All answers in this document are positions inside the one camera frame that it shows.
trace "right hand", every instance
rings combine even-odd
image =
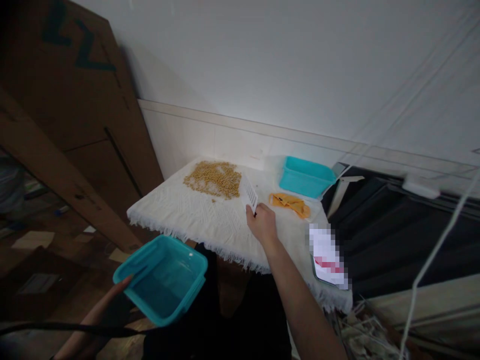
[[[257,205],[256,216],[252,208],[249,205],[246,206],[246,223],[253,236],[264,248],[278,240],[275,213],[264,203]]]

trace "pixelated screen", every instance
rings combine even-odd
[[[305,235],[313,257],[315,276],[341,290],[351,289],[352,282],[348,277],[348,269],[335,244],[335,232],[330,228],[319,228],[317,223],[311,223],[308,224]]]

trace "towel fringe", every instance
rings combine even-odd
[[[255,263],[254,261],[248,260],[244,256],[241,256],[240,254],[226,249],[224,246],[218,244],[211,244],[207,240],[200,237],[189,236],[184,231],[177,228],[160,226],[152,219],[149,219],[144,215],[139,216],[137,213],[135,213],[135,211],[131,211],[130,209],[127,211],[127,216],[130,219],[131,225],[140,225],[142,228],[150,229],[152,231],[158,231],[163,235],[174,237],[184,243],[189,239],[197,243],[204,243],[204,246],[207,250],[213,251],[221,259],[227,262],[235,262],[241,265],[245,270],[257,272],[262,275],[271,273],[269,267],[265,267],[263,265]],[[345,298],[339,298],[338,296],[336,296],[336,292],[338,290],[336,288],[333,288],[333,285],[326,284],[325,286],[319,288],[318,286],[315,287],[314,284],[310,284],[308,282],[306,282],[306,284],[315,300],[323,307],[323,309],[327,313],[330,313],[337,309],[345,314],[348,314],[352,309],[352,297],[346,296]]]

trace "black cable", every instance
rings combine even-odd
[[[135,335],[146,335],[151,330],[137,331],[128,327],[81,325],[66,322],[26,322],[0,329],[0,337],[20,330],[60,330],[60,331],[81,331],[106,338],[129,338]]]

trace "left hand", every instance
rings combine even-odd
[[[115,296],[120,294],[124,291],[132,281],[133,275],[126,277],[123,281],[119,282],[112,286],[112,288],[105,294],[104,297],[100,299],[99,302],[95,304],[95,306],[89,311],[89,313],[85,316],[85,318],[81,321],[80,324],[82,325],[97,325],[102,321],[102,317],[104,315],[105,310],[107,310],[110,302],[114,299]],[[70,338],[66,341],[65,344],[61,347],[61,349],[56,353],[53,359],[73,359],[79,356],[79,354],[83,351],[84,353],[88,353],[89,345],[92,345],[95,337],[81,331],[75,331]]]
[[[85,318],[81,321],[80,324],[97,325],[102,320],[102,316],[105,310],[108,308],[110,302],[115,296],[123,292],[129,286],[133,277],[133,275],[130,275],[123,279],[123,281],[112,286],[112,288],[105,294],[105,296],[102,297],[101,300],[95,304],[95,306],[90,310],[90,312],[85,316]]]

